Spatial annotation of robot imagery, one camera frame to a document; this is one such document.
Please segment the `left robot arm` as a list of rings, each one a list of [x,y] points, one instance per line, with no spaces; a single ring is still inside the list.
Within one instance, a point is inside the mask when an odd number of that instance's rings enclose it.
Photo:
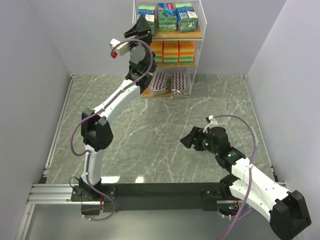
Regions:
[[[105,149],[112,143],[112,122],[122,110],[149,86],[157,64],[151,50],[152,31],[146,15],[142,14],[131,29],[124,33],[124,40],[112,39],[109,43],[111,57],[130,55],[128,73],[117,90],[94,109],[85,109],[81,115],[81,136],[85,146],[85,167],[79,187],[96,198],[102,192],[101,168]]]

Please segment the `orange sponge pack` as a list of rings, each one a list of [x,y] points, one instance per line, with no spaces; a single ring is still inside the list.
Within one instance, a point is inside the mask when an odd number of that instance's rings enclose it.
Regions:
[[[179,61],[179,42],[177,40],[165,40],[162,53],[165,65],[177,65]]]
[[[193,40],[180,40],[178,42],[178,63],[192,65],[195,58],[195,44]]]
[[[163,63],[163,41],[162,40],[153,40],[150,44],[152,52],[154,52],[154,60],[157,64]]]

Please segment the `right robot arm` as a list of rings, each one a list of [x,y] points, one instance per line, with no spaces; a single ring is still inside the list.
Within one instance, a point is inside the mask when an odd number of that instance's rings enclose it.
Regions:
[[[311,225],[304,196],[297,190],[289,191],[250,164],[242,152],[231,146],[223,127],[204,130],[195,126],[180,142],[188,149],[213,153],[218,164],[229,172],[220,181],[223,195],[247,199],[246,203],[268,220],[281,240],[292,240]]]

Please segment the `purple wavy sponge pack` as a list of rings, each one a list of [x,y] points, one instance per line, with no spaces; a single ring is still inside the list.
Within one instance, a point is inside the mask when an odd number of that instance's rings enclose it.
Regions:
[[[149,86],[150,92],[153,95],[162,95],[168,92],[168,75],[164,72],[156,72]]]
[[[186,97],[189,94],[187,75],[181,71],[175,71],[171,75],[172,97]]]

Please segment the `blue green sponge pack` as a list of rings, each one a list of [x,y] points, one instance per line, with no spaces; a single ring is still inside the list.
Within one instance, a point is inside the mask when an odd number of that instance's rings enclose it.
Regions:
[[[172,32],[177,30],[177,13],[173,3],[157,3],[156,17],[160,31]]]
[[[193,32],[197,29],[199,19],[191,3],[177,3],[175,11],[180,33]]]
[[[155,34],[156,34],[156,7],[141,5],[138,7],[138,10],[137,10],[137,18],[139,18],[140,15],[144,15],[144,17],[145,17],[145,19],[151,29],[151,35],[155,36]]]

